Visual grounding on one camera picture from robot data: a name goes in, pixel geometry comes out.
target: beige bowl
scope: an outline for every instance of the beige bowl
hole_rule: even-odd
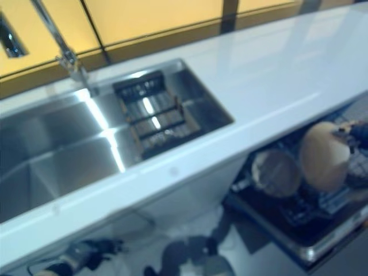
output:
[[[306,181],[320,191],[341,188],[348,172],[350,149],[332,131],[331,122],[314,125],[304,136],[300,149],[300,164]]]

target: yellow panel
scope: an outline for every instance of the yellow panel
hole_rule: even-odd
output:
[[[86,0],[103,43],[221,17],[223,0]]]
[[[292,2],[295,2],[295,0],[240,0],[237,12],[242,13],[249,10],[256,10]]]
[[[1,9],[29,54],[9,59],[0,46],[0,76],[55,59],[59,47],[39,18],[30,0],[0,0]],[[80,2],[43,1],[66,42],[77,52],[97,48],[98,43]]]

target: kitchen utensil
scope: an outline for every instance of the kitchen utensil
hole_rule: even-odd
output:
[[[319,191],[336,191],[344,184],[350,158],[349,146],[336,137],[331,122],[314,125],[304,136],[299,160],[308,184]]]
[[[272,197],[290,197],[301,184],[301,172],[294,159],[278,149],[258,153],[251,170],[255,186]]]

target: faucet spout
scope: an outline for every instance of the faucet spout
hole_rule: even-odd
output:
[[[84,68],[81,61],[77,58],[75,52],[66,44],[63,36],[59,32],[56,24],[52,20],[50,14],[48,13],[46,7],[42,3],[42,0],[30,0],[37,10],[39,16],[41,17],[43,23],[50,31],[51,35],[55,39],[56,43],[60,48],[60,56],[56,59],[59,61],[60,65],[63,66],[69,73],[69,76],[77,81],[81,82],[85,88],[90,92],[91,97],[97,95],[97,91],[92,89],[88,83],[88,74]]]

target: double sink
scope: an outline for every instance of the double sink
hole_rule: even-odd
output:
[[[0,223],[232,122],[181,60],[0,118]]]

